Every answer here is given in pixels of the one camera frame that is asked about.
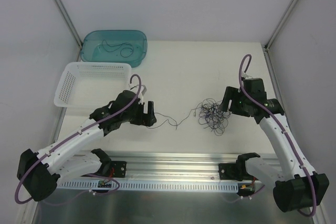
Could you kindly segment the white perforated plastic basket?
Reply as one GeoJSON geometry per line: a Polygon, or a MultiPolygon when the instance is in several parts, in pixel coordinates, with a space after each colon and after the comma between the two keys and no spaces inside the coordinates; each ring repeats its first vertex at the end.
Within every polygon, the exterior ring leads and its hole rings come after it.
{"type": "Polygon", "coordinates": [[[132,68],[126,63],[71,62],[59,80],[54,105],[95,109],[129,88],[132,68]]]}

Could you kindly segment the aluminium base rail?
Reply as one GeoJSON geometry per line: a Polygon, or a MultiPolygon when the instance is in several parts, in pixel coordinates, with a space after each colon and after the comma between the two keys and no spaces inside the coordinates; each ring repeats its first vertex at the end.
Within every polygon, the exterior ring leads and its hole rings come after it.
{"type": "Polygon", "coordinates": [[[220,163],[234,163],[237,154],[146,153],[107,151],[114,161],[125,161],[124,180],[218,182],[220,163]]]}

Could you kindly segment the left aluminium frame post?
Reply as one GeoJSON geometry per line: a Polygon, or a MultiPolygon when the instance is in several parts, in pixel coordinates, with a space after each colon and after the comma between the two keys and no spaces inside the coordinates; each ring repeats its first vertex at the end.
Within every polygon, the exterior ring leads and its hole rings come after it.
{"type": "Polygon", "coordinates": [[[74,40],[76,41],[76,44],[78,45],[79,48],[82,48],[83,42],[82,39],[80,38],[77,29],[75,28],[68,12],[67,9],[65,7],[65,5],[63,4],[62,0],[53,0],[64,20],[64,22],[66,23],[71,35],[73,36],[74,40]]]}

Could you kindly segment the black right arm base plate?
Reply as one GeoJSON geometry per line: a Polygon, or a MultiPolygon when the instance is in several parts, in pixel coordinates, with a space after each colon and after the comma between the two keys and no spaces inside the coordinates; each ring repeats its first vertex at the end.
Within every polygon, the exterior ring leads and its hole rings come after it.
{"type": "Polygon", "coordinates": [[[236,163],[219,163],[218,173],[220,180],[253,180],[252,175],[246,172],[246,169],[236,163]]]}

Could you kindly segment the aluminium frame post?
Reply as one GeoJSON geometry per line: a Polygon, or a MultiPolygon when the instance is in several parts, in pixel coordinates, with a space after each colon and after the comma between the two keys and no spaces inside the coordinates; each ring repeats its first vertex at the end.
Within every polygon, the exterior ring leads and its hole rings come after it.
{"type": "Polygon", "coordinates": [[[76,44],[78,45],[79,48],[82,48],[83,42],[82,39],[80,38],[77,29],[75,28],[68,12],[67,9],[65,7],[65,5],[63,4],[62,0],[53,0],[64,20],[64,22],[66,23],[71,35],[73,36],[74,40],[76,41],[76,44]]]}
{"type": "Polygon", "coordinates": [[[275,29],[273,30],[270,38],[264,45],[264,49],[268,51],[270,47],[273,45],[275,40],[277,39],[278,35],[282,31],[284,25],[286,24],[287,20],[289,19],[290,15],[293,13],[294,9],[296,8],[297,4],[300,0],[290,0],[289,4],[287,5],[284,13],[282,14],[279,22],[277,23],[275,29]]]}

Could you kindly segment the right aluminium frame post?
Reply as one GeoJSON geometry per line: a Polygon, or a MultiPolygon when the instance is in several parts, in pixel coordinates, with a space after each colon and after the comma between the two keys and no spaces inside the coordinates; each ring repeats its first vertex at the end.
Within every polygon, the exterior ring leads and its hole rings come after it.
{"type": "Polygon", "coordinates": [[[296,8],[297,4],[300,0],[290,0],[289,4],[287,5],[284,13],[282,14],[279,22],[277,23],[275,29],[273,30],[270,38],[264,45],[264,49],[268,51],[270,47],[273,45],[275,40],[277,39],[278,35],[282,31],[284,25],[286,24],[287,20],[289,19],[290,15],[293,13],[294,9],[296,8]]]}

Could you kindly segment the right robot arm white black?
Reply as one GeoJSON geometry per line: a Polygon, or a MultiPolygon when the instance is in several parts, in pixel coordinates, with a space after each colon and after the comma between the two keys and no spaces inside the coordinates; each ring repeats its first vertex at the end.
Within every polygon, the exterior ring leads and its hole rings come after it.
{"type": "Polygon", "coordinates": [[[219,106],[230,112],[254,118],[268,137],[278,158],[281,170],[268,165],[257,153],[238,155],[231,164],[220,164],[219,173],[232,180],[255,178],[272,191],[282,212],[310,208],[308,217],[315,214],[328,187],[326,174],[319,174],[298,146],[277,99],[268,99],[261,78],[241,78],[239,88],[227,86],[219,106]]]}

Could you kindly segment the teal translucent plastic tub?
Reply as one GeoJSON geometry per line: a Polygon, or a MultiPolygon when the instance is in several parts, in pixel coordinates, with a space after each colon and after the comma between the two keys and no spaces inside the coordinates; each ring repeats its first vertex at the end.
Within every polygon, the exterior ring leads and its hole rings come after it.
{"type": "Polygon", "coordinates": [[[127,63],[136,68],[147,49],[147,37],[139,30],[95,30],[84,38],[80,58],[84,62],[127,63]]]}

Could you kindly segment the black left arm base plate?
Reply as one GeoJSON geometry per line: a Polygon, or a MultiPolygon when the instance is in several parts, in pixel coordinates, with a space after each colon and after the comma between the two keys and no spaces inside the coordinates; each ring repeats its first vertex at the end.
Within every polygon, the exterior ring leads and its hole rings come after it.
{"type": "Polygon", "coordinates": [[[112,161],[108,166],[107,175],[112,178],[125,178],[126,172],[126,161],[112,161]]]}

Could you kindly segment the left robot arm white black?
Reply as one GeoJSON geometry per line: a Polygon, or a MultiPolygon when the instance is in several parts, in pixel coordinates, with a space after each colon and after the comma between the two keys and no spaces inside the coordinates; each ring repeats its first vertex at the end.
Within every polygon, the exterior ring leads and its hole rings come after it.
{"type": "Polygon", "coordinates": [[[19,184],[15,202],[23,205],[31,200],[48,198],[58,186],[83,175],[107,177],[112,168],[109,155],[100,148],[82,157],[77,153],[87,145],[118,130],[123,123],[150,127],[156,123],[154,103],[142,101],[145,86],[138,91],[124,90],[115,100],[95,109],[89,117],[64,140],[57,141],[33,152],[30,148],[21,153],[17,171],[19,184]]]}

